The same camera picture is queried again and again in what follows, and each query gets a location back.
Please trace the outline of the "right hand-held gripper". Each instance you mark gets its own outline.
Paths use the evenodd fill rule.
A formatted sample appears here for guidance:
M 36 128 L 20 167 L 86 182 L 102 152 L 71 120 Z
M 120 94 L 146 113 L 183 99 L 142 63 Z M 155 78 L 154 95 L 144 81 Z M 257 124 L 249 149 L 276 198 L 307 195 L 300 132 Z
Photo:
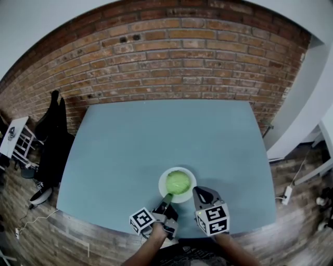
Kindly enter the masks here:
M 208 187 L 196 186 L 193 188 L 193 199 L 197 210 L 195 212 L 197 225 L 206 234 L 214 236 L 220 233 L 229 233 L 230 216 L 228 206 L 221 200 L 216 190 Z M 215 204 L 203 209 L 204 204 Z

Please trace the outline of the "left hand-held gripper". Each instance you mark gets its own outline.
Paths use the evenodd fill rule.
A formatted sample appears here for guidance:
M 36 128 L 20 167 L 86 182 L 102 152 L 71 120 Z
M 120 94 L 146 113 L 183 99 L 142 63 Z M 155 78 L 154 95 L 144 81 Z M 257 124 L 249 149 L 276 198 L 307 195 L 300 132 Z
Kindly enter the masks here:
M 137 235 L 148 239 L 152 233 L 154 223 L 160 223 L 163 230 L 167 232 L 167 238 L 175 238 L 178 229 L 178 214 L 170 205 L 173 194 L 168 193 L 160 202 L 159 207 L 153 211 L 148 211 L 143 207 L 129 217 L 129 224 Z

